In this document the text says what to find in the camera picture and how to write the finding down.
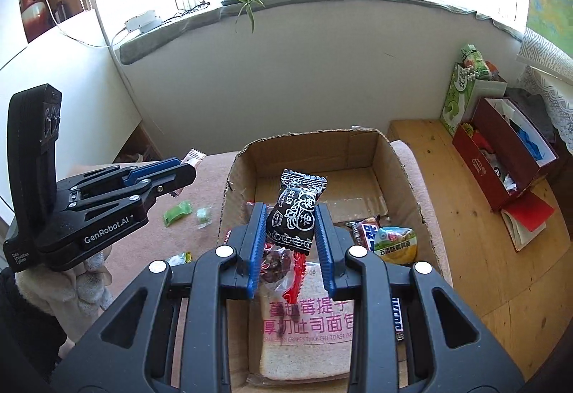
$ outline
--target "white glove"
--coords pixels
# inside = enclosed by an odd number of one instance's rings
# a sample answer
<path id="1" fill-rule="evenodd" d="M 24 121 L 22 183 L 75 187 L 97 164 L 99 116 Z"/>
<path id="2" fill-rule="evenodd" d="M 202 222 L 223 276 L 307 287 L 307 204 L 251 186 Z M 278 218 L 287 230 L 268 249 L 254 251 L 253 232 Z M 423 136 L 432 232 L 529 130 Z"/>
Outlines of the white glove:
<path id="1" fill-rule="evenodd" d="M 65 272 L 53 272 L 45 265 L 15 274 L 21 295 L 46 314 L 58 319 L 68 338 L 77 343 L 107 309 L 112 295 L 106 286 L 112 276 L 105 267 L 111 246 Z"/>

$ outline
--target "red book cover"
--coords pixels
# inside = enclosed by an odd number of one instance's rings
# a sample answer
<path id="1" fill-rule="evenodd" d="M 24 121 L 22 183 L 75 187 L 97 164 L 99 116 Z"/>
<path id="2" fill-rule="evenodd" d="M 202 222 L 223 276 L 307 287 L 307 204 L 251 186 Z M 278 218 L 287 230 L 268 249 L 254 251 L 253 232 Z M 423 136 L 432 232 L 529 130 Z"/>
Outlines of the red book cover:
<path id="1" fill-rule="evenodd" d="M 546 222 L 555 211 L 553 207 L 531 191 L 525 191 L 519 198 L 506 204 L 504 210 L 530 232 Z"/>

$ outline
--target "window sill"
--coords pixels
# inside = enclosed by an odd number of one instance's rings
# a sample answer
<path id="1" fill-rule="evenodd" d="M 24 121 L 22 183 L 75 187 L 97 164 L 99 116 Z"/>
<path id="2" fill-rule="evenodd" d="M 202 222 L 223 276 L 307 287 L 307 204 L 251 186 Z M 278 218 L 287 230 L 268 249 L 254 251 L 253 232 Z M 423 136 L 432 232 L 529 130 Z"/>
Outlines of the window sill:
<path id="1" fill-rule="evenodd" d="M 275 7 L 280 7 L 284 5 L 290 5 L 295 3 L 307 3 L 307 2 L 323 2 L 326 0 L 265 0 L 264 9 L 272 9 Z M 515 39 L 521 40 L 523 36 L 523 31 L 519 31 L 516 28 L 515 22 L 507 22 L 499 17 L 491 18 L 486 15 L 482 15 L 475 10 L 466 9 L 463 7 L 458 7 L 452 5 L 445 0 L 390 0 L 393 2 L 405 2 L 412 3 L 415 5 L 422 5 L 427 7 L 442 8 L 448 10 L 452 13 L 469 15 L 474 14 L 476 19 L 486 20 L 490 19 L 494 26 L 506 31 Z M 123 65 L 131 65 L 134 62 L 142 59 L 146 55 L 151 54 L 153 51 L 161 48 L 168 42 L 181 36 L 183 33 L 194 30 L 197 28 L 202 28 L 203 26 L 213 25 L 223 19 L 229 19 L 235 17 L 239 13 L 241 8 L 240 4 L 231 5 L 227 7 L 216 6 L 213 8 L 208 8 L 203 11 L 199 11 L 187 16 L 182 16 L 171 20 L 164 25 L 155 28 L 148 33 L 140 34 L 133 37 L 130 40 L 126 40 L 119 46 L 119 60 Z M 263 10 L 260 6 L 253 6 L 253 11 L 257 12 Z"/>

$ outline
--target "open red box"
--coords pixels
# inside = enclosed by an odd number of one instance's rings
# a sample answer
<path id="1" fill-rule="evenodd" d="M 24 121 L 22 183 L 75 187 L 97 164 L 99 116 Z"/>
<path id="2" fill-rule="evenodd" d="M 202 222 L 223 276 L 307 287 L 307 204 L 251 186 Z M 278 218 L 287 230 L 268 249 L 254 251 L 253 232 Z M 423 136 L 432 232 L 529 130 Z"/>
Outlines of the open red box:
<path id="1" fill-rule="evenodd" d="M 529 138 L 543 155 L 541 161 L 534 159 L 509 122 L 504 119 L 504 115 L 500 113 L 503 108 L 512 114 L 517 125 L 528 132 Z M 517 191 L 511 193 L 506 191 L 479 147 L 461 126 L 457 128 L 452 143 L 468 165 L 494 211 L 500 210 L 505 204 L 519 197 L 535 180 L 545 177 L 557 159 L 557 154 L 551 145 L 509 99 L 487 97 L 480 99 L 472 124 L 495 150 L 497 158 L 517 185 Z"/>

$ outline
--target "power strip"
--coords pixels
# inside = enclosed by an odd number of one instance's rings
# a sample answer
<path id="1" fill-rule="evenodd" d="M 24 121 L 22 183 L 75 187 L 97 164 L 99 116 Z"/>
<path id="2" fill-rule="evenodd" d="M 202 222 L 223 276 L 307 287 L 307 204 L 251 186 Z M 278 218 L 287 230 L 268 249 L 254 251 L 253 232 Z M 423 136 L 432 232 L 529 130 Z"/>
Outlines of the power strip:
<path id="1" fill-rule="evenodd" d="M 144 34 L 162 24 L 163 21 L 161 21 L 161 17 L 155 13 L 155 10 L 148 10 L 144 14 L 128 19 L 127 22 L 125 22 L 125 29 L 130 33 L 139 30 L 141 34 Z"/>

